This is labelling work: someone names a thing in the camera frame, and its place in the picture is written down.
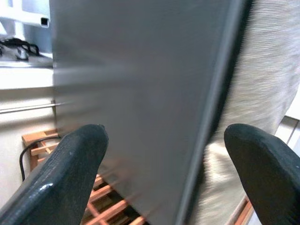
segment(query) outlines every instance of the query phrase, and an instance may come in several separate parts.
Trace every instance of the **textured cloth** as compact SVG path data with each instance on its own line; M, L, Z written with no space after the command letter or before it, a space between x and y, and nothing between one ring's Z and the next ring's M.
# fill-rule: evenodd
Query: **textured cloth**
M246 123L274 134L299 85L300 1L254 2L219 127L205 151L198 225L224 225L245 195L223 141Z

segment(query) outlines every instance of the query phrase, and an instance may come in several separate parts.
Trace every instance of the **gray panel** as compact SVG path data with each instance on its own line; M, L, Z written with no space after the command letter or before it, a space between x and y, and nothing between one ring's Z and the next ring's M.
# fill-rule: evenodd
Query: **gray panel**
M60 133L104 124L101 173L151 224L182 224L241 2L50 2Z

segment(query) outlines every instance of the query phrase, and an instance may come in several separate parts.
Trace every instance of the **white wall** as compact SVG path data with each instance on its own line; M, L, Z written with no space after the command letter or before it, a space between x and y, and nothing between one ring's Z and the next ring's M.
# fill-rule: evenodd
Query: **white wall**
M0 90L0 109L48 104L52 88ZM19 155L24 146L21 135L54 127L52 108L0 114L0 207L22 183ZM25 175L29 173L29 155L24 157Z

